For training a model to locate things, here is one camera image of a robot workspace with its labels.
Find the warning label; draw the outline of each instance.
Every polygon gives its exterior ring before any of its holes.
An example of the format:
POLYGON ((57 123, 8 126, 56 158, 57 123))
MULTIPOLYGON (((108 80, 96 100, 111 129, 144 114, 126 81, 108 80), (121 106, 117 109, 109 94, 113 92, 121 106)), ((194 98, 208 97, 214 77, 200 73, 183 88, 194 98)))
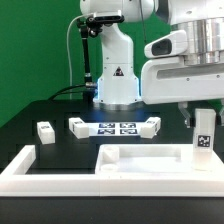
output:
POLYGON ((124 76, 124 73, 122 72, 120 67, 117 68, 116 72, 114 73, 114 76, 124 76))

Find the white vertical block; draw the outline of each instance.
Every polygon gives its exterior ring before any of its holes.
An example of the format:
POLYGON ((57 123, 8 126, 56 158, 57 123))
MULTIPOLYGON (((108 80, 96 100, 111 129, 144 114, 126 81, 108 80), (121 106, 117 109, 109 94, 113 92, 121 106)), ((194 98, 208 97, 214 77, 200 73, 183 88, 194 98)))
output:
POLYGON ((161 128, 161 118, 150 117, 141 127, 141 138, 153 138, 161 128))
POLYGON ((196 109, 196 126, 193 136, 193 167, 198 170, 210 170, 216 113, 211 109, 196 109))
POLYGON ((79 117, 69 119, 69 129, 78 139, 89 137, 89 127, 79 117))
POLYGON ((37 132, 42 144, 55 143, 55 132, 48 121, 37 123, 37 132))

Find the green wall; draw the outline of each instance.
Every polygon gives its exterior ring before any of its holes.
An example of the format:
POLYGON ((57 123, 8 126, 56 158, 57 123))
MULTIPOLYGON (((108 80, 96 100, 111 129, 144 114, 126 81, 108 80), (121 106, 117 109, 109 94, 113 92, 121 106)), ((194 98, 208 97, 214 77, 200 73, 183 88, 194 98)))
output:
MULTIPOLYGON (((0 1, 0 126, 35 100, 47 99, 69 85, 66 32, 70 21, 80 15, 79 0, 0 1)), ((146 61, 142 24, 121 24, 135 42, 135 73, 146 61)), ((148 42, 169 32, 154 16, 146 21, 148 42)), ((71 33, 74 83, 82 82, 81 40, 71 33)), ((90 40, 94 79, 101 75, 99 38, 90 40)))

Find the black table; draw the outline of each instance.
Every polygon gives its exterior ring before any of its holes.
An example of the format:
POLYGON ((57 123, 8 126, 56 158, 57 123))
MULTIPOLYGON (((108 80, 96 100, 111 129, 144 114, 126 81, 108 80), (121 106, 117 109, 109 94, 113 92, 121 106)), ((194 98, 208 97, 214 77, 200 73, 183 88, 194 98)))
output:
MULTIPOLYGON (((194 108, 210 108, 195 102, 194 108)), ((217 126, 214 150, 224 161, 224 130, 217 126)), ((92 174, 101 144, 191 144, 177 104, 149 105, 132 111, 104 111, 81 100, 36 101, 0 129, 0 171, 24 145, 36 145, 37 159, 29 174, 92 174), (77 139, 68 128, 70 117, 86 123, 144 122, 162 119, 153 139, 139 136, 96 136, 77 139), (50 121, 56 144, 42 145, 36 124, 50 121)), ((0 223, 223 223, 223 198, 191 197, 1 197, 0 223)))

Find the white block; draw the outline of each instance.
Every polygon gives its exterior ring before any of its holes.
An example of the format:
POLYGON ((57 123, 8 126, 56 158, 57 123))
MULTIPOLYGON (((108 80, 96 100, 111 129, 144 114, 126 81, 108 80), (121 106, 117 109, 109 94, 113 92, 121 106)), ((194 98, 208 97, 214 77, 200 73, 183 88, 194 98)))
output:
POLYGON ((42 144, 55 143, 55 132, 49 122, 38 122, 37 133, 40 137, 42 144))
POLYGON ((105 145, 103 147, 103 161, 105 163, 117 163, 120 159, 120 149, 116 145, 105 145))
POLYGON ((196 126, 193 136, 193 168, 210 170, 214 144, 216 113, 211 109, 195 110, 196 126))
POLYGON ((150 117, 141 127, 141 138, 153 138, 161 128, 161 118, 150 117))
POLYGON ((69 119, 69 129, 78 139, 89 137, 89 126, 79 117, 69 119))

